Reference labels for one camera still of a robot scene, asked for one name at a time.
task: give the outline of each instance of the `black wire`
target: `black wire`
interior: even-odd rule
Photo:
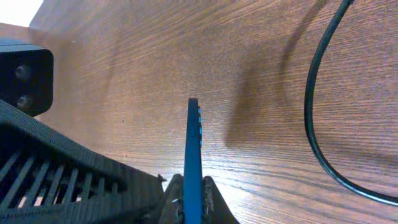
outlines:
[[[330,21],[328,28],[326,29],[323,37],[318,45],[317,51],[313,56],[310,71],[308,72],[307,78],[307,86],[305,87],[305,101],[304,101],[304,119],[305,119],[305,132],[307,133],[308,141],[310,142],[312,151],[315,157],[319,160],[319,163],[323,167],[323,169],[337,182],[346,187],[347,189],[355,192],[363,197],[370,198],[377,202],[385,203],[388,205],[398,206],[398,198],[390,195],[381,194],[378,192],[374,192],[372,190],[365,189],[357,184],[352,183],[347,178],[343,177],[339,174],[326,160],[325,156],[322,154],[321,149],[317,143],[317,138],[315,137],[315,131],[313,128],[313,119],[312,119],[312,105],[313,105],[313,92],[315,89],[315,80],[317,79],[317,73],[319,69],[319,65],[322,60],[322,56],[325,53],[326,48],[328,47],[329,41],[335,32],[338,24],[344,16],[344,13],[347,11],[349,5],[353,2],[353,0],[344,0],[340,7],[338,8],[335,16]]]

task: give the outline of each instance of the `brown wooden tabletop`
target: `brown wooden tabletop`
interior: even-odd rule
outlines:
[[[44,1],[30,29],[2,25],[0,34],[53,52],[45,124],[168,180],[183,172],[188,99],[198,98],[203,175],[214,178],[241,223],[396,223],[398,208],[329,177],[305,135],[308,69],[339,4]],[[348,9],[323,58],[314,102],[315,131],[331,164],[393,196],[397,9],[388,0]]]

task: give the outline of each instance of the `cord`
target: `cord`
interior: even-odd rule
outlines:
[[[319,163],[326,171],[326,173],[328,173],[337,182],[339,182],[341,185],[343,185],[350,191],[362,195],[363,197],[375,200],[377,202],[385,203],[388,205],[398,206],[398,197],[393,197],[390,195],[385,195],[382,193],[374,192],[369,189],[365,189],[364,187],[352,183],[347,178],[338,173],[326,160],[325,156],[321,152],[321,149],[319,148],[317,138],[315,137],[315,131],[313,128],[313,119],[312,119],[312,105],[313,105],[313,93],[315,89],[315,81],[317,79],[318,69],[322,60],[322,56],[325,53],[326,48],[328,47],[328,44],[330,42],[333,33],[335,32],[338,24],[340,23],[345,12],[347,11],[349,5],[352,2],[353,0],[343,0],[336,14],[333,16],[332,20],[330,21],[328,28],[323,34],[321,41],[318,45],[317,51],[315,52],[315,55],[312,58],[310,71],[308,72],[308,77],[307,77],[307,86],[305,87],[305,100],[304,100],[305,132],[307,133],[308,141],[310,142],[315,157],[318,159]]]

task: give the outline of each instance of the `wood grain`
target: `wood grain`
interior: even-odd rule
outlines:
[[[329,177],[308,145],[308,68],[339,1],[175,4],[45,1],[31,23],[53,51],[42,121],[166,179],[183,172],[188,98],[203,174],[241,223],[394,223],[398,209]],[[323,58],[315,131],[350,180],[398,196],[398,2],[356,1]]]

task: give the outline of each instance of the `white surface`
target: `white surface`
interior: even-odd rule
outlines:
[[[43,0],[0,0],[0,22],[29,27]]]

